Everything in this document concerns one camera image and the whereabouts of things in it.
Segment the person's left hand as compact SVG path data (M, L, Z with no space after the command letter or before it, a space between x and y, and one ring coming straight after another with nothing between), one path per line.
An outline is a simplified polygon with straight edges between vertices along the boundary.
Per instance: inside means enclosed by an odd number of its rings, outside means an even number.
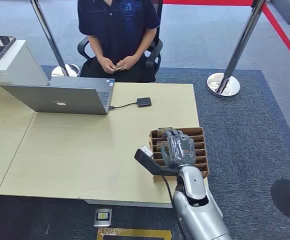
M138 61L137 57L135 55L127 56L122 60L120 60L117 63L116 70L116 71L124 71L129 70L132 68L134 64Z

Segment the person's right hand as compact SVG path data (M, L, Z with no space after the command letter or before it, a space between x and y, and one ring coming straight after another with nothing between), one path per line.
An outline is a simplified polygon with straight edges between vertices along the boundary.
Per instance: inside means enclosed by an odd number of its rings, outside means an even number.
M113 74L116 70L116 66L110 59L102 55L97 57L100 66L107 74Z

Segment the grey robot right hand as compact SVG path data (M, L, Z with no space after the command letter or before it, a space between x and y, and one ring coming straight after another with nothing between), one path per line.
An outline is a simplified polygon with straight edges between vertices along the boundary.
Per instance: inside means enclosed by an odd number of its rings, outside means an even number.
M170 129L162 135L167 145L161 147L161 154L167 168L180 165L193 166L196 161L194 140L180 130Z

